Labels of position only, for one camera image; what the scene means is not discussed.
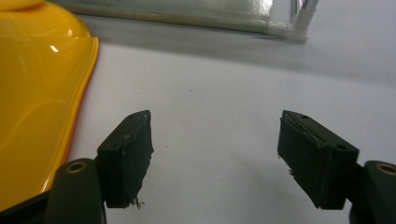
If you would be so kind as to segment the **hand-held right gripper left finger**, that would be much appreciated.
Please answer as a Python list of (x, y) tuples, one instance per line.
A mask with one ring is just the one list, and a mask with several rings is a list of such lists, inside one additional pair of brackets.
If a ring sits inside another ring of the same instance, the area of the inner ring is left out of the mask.
[(137, 195), (154, 152), (150, 121), (148, 110), (127, 116), (97, 149), (95, 162), (108, 208), (140, 207)]

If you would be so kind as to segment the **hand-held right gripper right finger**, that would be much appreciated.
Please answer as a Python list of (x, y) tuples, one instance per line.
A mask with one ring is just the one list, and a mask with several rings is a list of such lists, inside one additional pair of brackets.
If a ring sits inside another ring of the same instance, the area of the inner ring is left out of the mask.
[(359, 150), (307, 115), (285, 110), (277, 153), (291, 175), (321, 209), (340, 210)]

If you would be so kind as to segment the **yellow rubber rain boot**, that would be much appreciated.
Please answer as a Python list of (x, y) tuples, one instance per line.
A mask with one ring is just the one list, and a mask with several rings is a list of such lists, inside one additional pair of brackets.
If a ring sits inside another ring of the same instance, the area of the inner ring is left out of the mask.
[(51, 188), (98, 49), (98, 38), (63, 7), (0, 0), (0, 212)]

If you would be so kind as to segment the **clear two-tier shoe rack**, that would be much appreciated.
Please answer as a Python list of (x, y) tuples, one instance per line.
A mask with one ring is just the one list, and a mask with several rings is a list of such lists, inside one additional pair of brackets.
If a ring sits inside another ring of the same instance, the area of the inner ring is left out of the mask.
[(90, 16), (267, 35), (304, 43), (318, 0), (49, 0)]

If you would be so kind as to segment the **wooden framed white board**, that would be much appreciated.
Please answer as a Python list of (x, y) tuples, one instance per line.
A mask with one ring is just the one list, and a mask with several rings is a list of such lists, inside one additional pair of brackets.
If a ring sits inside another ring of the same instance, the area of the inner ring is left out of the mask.
[(70, 155), (91, 158), (149, 110), (140, 204), (109, 224), (347, 224), (317, 209), (277, 155), (280, 116), (305, 114), (396, 164), (396, 0), (319, 0), (303, 44), (87, 17), (100, 52)]

